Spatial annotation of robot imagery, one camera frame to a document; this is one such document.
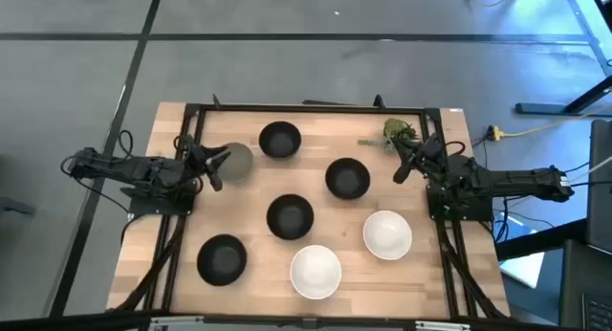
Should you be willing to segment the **greyish beige bowl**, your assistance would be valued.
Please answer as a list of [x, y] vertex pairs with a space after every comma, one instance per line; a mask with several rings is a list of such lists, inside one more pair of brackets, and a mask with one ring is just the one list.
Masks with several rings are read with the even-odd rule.
[[253, 166], [250, 148], [243, 143], [227, 143], [229, 156], [221, 164], [218, 175], [223, 182], [235, 183], [246, 179]]

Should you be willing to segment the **silver metal bracket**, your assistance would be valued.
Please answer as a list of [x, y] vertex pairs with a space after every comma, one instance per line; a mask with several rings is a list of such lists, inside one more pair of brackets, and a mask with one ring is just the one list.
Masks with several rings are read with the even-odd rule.
[[471, 331], [469, 324], [449, 321], [416, 320], [415, 331]]
[[155, 317], [150, 320], [147, 331], [169, 331], [171, 327], [193, 326], [203, 324], [205, 321], [203, 316]]

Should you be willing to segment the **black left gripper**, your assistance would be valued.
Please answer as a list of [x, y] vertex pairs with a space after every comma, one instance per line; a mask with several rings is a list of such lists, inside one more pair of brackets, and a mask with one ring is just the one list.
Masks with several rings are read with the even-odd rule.
[[185, 154], [183, 158], [184, 171], [179, 180], [180, 184], [205, 175], [214, 191], [220, 191], [223, 188], [223, 182], [219, 178], [217, 168], [213, 164], [207, 163], [223, 163], [231, 154], [226, 145], [205, 147], [196, 144], [192, 138], [179, 138], [177, 140], [177, 150]]

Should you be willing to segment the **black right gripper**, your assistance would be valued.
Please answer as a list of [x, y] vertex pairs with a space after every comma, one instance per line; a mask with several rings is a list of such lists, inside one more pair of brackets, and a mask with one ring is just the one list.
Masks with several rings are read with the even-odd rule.
[[436, 133], [424, 143], [417, 143], [414, 148], [413, 141], [402, 137], [393, 137], [391, 143], [398, 155], [402, 156], [401, 164], [393, 175], [394, 183], [402, 184], [413, 168], [433, 181], [447, 179], [448, 164], [443, 154], [445, 147]]

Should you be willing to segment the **green potted artificial plant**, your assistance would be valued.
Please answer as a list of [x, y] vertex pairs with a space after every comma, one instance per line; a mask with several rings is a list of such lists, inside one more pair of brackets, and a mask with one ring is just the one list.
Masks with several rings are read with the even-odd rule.
[[416, 130], [411, 124], [406, 121], [389, 118], [384, 122], [382, 137], [378, 140], [358, 140], [358, 145], [373, 146], [382, 148], [387, 154], [395, 154], [397, 152], [393, 140], [401, 142], [412, 142], [419, 140]]

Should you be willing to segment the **black table leg bar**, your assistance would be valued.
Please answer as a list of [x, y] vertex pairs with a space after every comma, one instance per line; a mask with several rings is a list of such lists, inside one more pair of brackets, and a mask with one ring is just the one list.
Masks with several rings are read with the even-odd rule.
[[541, 232], [522, 235], [495, 246], [497, 259], [505, 261], [558, 249], [567, 240], [585, 241], [586, 219], [576, 220]]

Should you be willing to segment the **black flat screen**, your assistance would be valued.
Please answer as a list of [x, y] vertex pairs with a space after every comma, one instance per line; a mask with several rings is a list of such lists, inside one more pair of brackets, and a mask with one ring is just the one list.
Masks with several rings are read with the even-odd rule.
[[612, 254], [612, 121], [591, 124], [587, 242]]

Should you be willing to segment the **black equipment case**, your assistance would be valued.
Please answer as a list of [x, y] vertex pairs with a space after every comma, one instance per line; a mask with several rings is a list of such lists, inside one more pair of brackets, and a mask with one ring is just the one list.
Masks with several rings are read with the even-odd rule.
[[565, 242], [558, 318], [567, 328], [612, 331], [612, 254]]

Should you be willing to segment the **white blue paper sheet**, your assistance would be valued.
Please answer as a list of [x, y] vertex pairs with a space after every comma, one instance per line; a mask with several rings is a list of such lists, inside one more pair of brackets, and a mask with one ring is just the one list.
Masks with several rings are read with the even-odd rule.
[[[535, 229], [510, 216], [508, 218], [508, 234], [504, 235], [502, 239], [511, 240], [533, 233], [536, 233]], [[518, 258], [500, 260], [499, 268], [506, 276], [534, 289], [537, 286], [543, 259], [544, 252], [529, 254]]]

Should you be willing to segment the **black aluminium table frame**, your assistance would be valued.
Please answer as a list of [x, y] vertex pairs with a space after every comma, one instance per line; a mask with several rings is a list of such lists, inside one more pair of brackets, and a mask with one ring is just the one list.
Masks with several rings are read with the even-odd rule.
[[[154, 307], [166, 307], [178, 315], [202, 316], [448, 318], [446, 283], [436, 227], [428, 212], [425, 180], [412, 174], [404, 184], [395, 184], [392, 177], [398, 159], [378, 148], [357, 144], [358, 140], [379, 137], [390, 117], [418, 126], [420, 110], [206, 105], [190, 119], [184, 112], [181, 103], [160, 104], [150, 132], [138, 139], [138, 151], [173, 156], [174, 138], [186, 129], [200, 132], [206, 146], [246, 144], [253, 154], [253, 169], [238, 184], [225, 185], [220, 191], [205, 188], [197, 196], [186, 220], [174, 284], [157, 285]], [[302, 142], [295, 155], [276, 159], [260, 149], [259, 134], [274, 121], [290, 122], [300, 131]], [[370, 187], [359, 199], [339, 199], [326, 187], [326, 169], [340, 158], [356, 159], [369, 171]], [[276, 237], [267, 225], [269, 205], [284, 194], [300, 195], [314, 209], [313, 227], [297, 240]], [[411, 227], [412, 246], [403, 258], [381, 260], [365, 247], [362, 227], [377, 210], [396, 211]], [[200, 278], [196, 260], [201, 246], [222, 233], [243, 242], [248, 262], [234, 283], [215, 287]], [[290, 281], [294, 255], [310, 245], [329, 248], [341, 264], [339, 287], [326, 299], [304, 298]]]

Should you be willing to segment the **black frame desk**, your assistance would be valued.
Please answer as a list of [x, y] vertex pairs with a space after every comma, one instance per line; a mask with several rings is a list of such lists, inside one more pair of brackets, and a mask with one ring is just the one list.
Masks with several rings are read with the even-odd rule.
[[612, 118], [612, 103], [592, 109], [596, 102], [612, 94], [612, 62], [608, 62], [608, 59], [605, 57], [601, 43], [589, 25], [586, 15], [579, 6], [578, 0], [567, 0], [567, 2], [582, 32], [586, 35], [586, 43], [601, 66], [605, 78], [567, 104], [520, 102], [514, 106], [514, 111], [521, 115]]

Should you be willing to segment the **white ceramic bowl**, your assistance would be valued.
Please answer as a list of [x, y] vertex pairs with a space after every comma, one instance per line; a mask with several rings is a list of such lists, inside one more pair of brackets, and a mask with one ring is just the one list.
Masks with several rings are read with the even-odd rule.
[[300, 249], [290, 265], [290, 281], [304, 298], [329, 298], [339, 287], [342, 269], [337, 255], [327, 247], [310, 245]]
[[413, 234], [408, 222], [399, 213], [378, 210], [364, 222], [362, 238], [372, 255], [382, 260], [394, 261], [410, 251]]

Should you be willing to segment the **black ceramic bowl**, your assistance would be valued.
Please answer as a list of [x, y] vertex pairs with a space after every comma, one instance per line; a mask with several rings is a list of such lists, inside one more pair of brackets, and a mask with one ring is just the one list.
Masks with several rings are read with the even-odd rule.
[[247, 260], [247, 251], [240, 239], [230, 234], [218, 234], [202, 245], [196, 269], [207, 284], [226, 286], [243, 274]]
[[367, 167], [353, 158], [337, 159], [325, 172], [326, 187], [334, 196], [343, 200], [361, 198], [369, 189], [370, 183]]
[[289, 158], [296, 154], [301, 146], [301, 133], [298, 128], [287, 121], [274, 121], [267, 124], [260, 132], [258, 143], [264, 154], [276, 159]]
[[284, 194], [268, 207], [266, 221], [269, 230], [283, 240], [304, 237], [314, 225], [315, 214], [311, 204], [297, 194]]

